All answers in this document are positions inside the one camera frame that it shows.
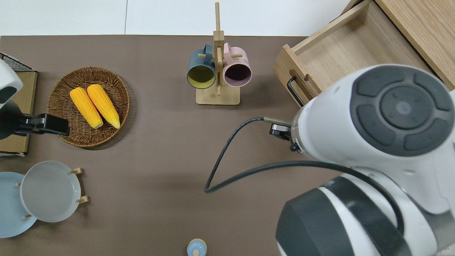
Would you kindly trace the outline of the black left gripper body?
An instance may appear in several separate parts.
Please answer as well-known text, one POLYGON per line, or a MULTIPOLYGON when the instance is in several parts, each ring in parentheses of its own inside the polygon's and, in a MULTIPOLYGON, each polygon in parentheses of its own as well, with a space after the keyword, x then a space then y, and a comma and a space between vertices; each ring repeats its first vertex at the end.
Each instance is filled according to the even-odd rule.
POLYGON ((39 115, 22 113, 17 104, 8 101, 0 110, 0 139, 11 135, 44 134, 46 131, 38 129, 43 120, 39 115))

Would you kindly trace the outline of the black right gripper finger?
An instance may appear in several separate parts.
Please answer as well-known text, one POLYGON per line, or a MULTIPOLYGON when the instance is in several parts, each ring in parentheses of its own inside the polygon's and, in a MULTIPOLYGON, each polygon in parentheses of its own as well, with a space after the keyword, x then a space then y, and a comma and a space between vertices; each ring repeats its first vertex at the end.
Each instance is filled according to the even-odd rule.
POLYGON ((289 123, 272 123, 269 134, 275 138, 284 141, 291 140, 291 124, 289 123))

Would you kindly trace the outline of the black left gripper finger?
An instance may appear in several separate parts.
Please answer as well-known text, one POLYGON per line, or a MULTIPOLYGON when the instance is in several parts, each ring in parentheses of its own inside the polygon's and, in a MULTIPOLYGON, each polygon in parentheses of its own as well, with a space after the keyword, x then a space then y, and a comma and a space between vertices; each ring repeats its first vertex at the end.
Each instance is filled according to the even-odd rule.
POLYGON ((44 131, 61 136, 70 135, 69 121, 64 118, 59 118, 54 115, 44 115, 44 131))

